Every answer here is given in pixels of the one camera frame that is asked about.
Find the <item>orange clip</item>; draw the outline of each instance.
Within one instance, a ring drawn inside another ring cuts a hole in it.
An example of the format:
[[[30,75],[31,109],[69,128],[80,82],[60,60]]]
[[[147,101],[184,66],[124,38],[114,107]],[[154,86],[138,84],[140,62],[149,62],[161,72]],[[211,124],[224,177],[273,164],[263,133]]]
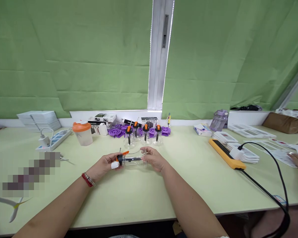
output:
[[[126,152],[123,152],[122,155],[129,154],[129,151],[127,150]]]

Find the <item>pixelated area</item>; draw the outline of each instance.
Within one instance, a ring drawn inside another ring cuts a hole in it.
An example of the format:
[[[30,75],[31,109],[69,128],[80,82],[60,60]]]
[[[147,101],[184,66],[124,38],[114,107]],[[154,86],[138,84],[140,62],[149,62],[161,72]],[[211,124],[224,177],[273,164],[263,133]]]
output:
[[[60,152],[40,152],[39,159],[29,160],[29,167],[18,168],[17,175],[8,175],[7,182],[0,183],[0,197],[28,197],[29,191],[42,189],[46,175],[55,175],[61,165]]]

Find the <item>silver bracelet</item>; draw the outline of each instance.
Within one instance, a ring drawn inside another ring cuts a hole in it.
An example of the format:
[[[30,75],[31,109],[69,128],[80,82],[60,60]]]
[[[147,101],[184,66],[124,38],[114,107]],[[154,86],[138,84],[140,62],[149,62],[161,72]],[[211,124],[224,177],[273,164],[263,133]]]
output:
[[[86,172],[84,173],[85,178],[93,185],[93,187],[95,187],[95,182],[86,174]]]

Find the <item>forearm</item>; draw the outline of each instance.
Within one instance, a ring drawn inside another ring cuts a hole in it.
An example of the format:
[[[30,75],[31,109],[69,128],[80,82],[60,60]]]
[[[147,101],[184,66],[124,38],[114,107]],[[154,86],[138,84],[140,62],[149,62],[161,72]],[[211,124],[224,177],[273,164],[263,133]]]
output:
[[[79,177],[54,201],[25,224],[13,238],[64,237],[83,204],[90,187]]]
[[[167,164],[161,174],[176,217],[188,238],[227,236],[225,230],[201,196]]]

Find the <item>yellow pen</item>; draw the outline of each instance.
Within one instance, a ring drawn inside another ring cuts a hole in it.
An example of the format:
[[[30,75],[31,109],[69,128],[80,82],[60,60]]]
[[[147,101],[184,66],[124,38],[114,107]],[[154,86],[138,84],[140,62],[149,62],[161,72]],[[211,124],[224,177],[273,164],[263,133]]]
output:
[[[169,113],[169,116],[168,116],[168,127],[169,127],[169,125],[170,125],[170,120],[171,120],[171,115],[170,115],[170,113]]]

